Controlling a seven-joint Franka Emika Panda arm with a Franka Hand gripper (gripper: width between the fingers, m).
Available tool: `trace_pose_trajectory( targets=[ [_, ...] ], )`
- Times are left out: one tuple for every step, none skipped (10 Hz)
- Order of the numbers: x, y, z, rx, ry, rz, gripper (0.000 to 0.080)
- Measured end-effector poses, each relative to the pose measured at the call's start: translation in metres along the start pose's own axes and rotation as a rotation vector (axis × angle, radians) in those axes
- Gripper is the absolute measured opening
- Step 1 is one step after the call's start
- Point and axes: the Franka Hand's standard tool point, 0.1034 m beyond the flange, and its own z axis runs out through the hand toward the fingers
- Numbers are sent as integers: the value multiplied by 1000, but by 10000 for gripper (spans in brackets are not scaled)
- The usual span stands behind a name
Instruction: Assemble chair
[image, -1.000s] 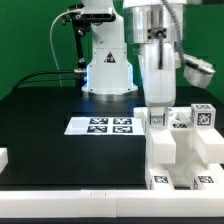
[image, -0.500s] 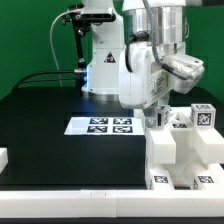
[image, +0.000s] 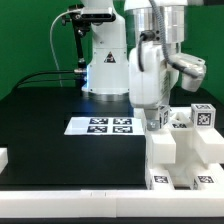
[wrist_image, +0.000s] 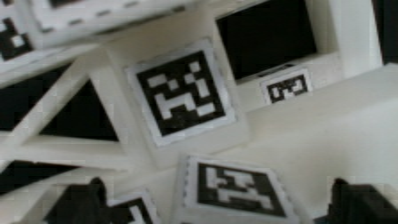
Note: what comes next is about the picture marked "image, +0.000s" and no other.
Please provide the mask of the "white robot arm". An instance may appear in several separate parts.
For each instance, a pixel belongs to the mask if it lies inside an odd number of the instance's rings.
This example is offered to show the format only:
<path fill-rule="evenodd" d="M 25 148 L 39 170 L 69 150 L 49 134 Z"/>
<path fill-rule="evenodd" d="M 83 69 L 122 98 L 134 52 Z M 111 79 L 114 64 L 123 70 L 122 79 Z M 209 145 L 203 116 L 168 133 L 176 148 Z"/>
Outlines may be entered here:
<path fill-rule="evenodd" d="M 100 100 L 127 95 L 143 111 L 148 130 L 162 128 L 176 82 L 195 92 L 206 73 L 203 59 L 181 52 L 185 8 L 224 5 L 224 0 L 125 0 L 124 10 L 134 16 L 132 50 L 127 49 L 125 20 L 113 0 L 81 1 L 81 18 L 93 30 L 93 57 L 83 91 Z"/>

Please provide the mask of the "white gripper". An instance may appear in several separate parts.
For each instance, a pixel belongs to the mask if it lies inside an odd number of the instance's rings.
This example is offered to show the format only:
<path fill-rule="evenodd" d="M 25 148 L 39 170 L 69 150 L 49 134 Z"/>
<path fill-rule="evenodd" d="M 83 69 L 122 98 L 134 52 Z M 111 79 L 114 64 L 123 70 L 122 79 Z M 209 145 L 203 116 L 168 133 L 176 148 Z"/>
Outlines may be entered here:
<path fill-rule="evenodd" d="M 183 72 L 182 87 L 190 92 L 196 92 L 206 73 L 203 59 L 172 52 L 171 58 L 183 66 L 190 75 Z M 141 59 L 143 71 L 138 66 L 138 46 L 129 55 L 129 99 L 133 108 L 154 109 L 146 110 L 147 129 L 160 129 L 160 115 L 157 109 L 160 105 L 168 105 L 170 91 L 179 78 L 179 71 L 168 65 L 164 59 L 161 45 L 152 41 L 142 44 Z"/>

